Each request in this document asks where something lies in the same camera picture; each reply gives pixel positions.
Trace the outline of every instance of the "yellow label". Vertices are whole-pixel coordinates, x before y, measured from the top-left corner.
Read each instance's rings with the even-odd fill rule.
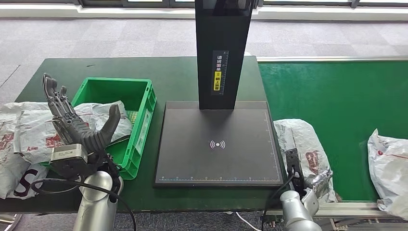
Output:
[[[221,86],[221,72],[214,72],[214,90],[219,90]]]

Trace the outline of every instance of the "black cable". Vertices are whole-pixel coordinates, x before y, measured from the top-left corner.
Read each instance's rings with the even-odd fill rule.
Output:
[[[273,198],[275,198],[276,195],[278,195],[278,193],[279,193],[283,188],[285,188],[286,185],[288,185],[288,184],[292,181],[293,177],[294,177],[294,174],[291,174],[291,175],[289,176],[289,178],[286,180],[286,182],[278,188],[278,190],[276,190],[273,194],[269,194],[269,196],[267,197],[267,200],[266,200],[266,202],[265,202],[264,214],[263,214],[263,216],[262,216],[261,231],[264,231],[265,216],[266,216],[266,214],[267,214],[268,208],[270,207],[270,206],[269,206],[270,200],[272,200]]]
[[[74,186],[78,186],[78,187],[81,186],[81,187],[85,187],[85,188],[98,190],[98,191],[101,191],[103,193],[107,193],[110,196],[113,196],[115,199],[117,199],[117,200],[119,200],[120,202],[123,203],[126,210],[129,212],[130,216],[132,217],[133,230],[137,231],[136,219],[135,219],[135,215],[132,212],[132,209],[125,202],[125,200],[122,197],[120,197],[118,194],[116,194],[116,193],[114,193],[114,192],[112,192],[110,190],[107,190],[107,189],[104,189],[104,188],[101,188],[101,187],[98,187],[98,186],[95,186],[95,185],[86,184],[86,183],[83,183],[83,182],[72,181],[72,180],[64,180],[64,179],[53,179],[53,178],[44,178],[44,179],[36,180],[33,183],[31,183],[31,189],[34,190],[36,193],[40,193],[40,194],[41,193],[43,193],[43,194],[55,193],[55,192],[51,192],[51,191],[42,190],[42,189],[39,189],[39,188],[36,187],[36,184],[44,183],[44,182],[54,182],[54,183],[60,183],[60,184],[68,184],[68,185],[74,185]]]
[[[82,176],[79,176],[79,177],[81,178],[81,182],[83,183],[83,182],[85,181],[85,178],[82,177]],[[61,194],[61,193],[69,193],[69,192],[71,192],[71,191],[73,191],[73,190],[79,188],[79,185],[74,185],[72,188],[67,189],[67,190],[63,190],[63,191],[48,191],[48,190],[44,190],[44,189],[39,189],[39,188],[37,188],[37,187],[33,188],[32,185],[31,185],[31,188],[32,188],[36,193],[47,194],[47,195],[55,195],[55,194]]]

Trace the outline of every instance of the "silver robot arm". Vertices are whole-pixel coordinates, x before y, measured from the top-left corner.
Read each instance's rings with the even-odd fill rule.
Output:
[[[97,171],[86,178],[85,183],[111,190],[113,186],[112,177],[105,171]],[[76,216],[74,231],[112,231],[115,222],[117,200],[110,198],[104,192],[90,188],[80,187],[82,201]]]
[[[308,189],[306,196],[300,200],[299,193],[293,190],[282,193],[280,201],[283,206],[286,231],[321,231],[313,221],[319,209],[319,202],[313,190]]]

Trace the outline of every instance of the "green plastic crate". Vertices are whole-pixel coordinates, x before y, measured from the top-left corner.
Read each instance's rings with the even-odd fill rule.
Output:
[[[133,124],[128,142],[123,141],[106,148],[123,170],[124,180],[133,180],[139,170],[140,159],[152,120],[156,95],[149,79],[86,78],[76,92],[72,105],[81,103],[112,103],[122,101]]]

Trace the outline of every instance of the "gray carpet floor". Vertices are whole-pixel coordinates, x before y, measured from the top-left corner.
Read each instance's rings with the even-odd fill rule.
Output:
[[[246,51],[256,56],[408,55],[404,23],[252,21]],[[13,102],[45,58],[194,56],[193,20],[0,19],[0,104]],[[242,213],[256,227],[256,213]],[[17,231],[69,231],[75,214],[24,215]],[[140,231],[252,230],[235,214],[138,214]],[[130,231],[118,214],[116,231]]]

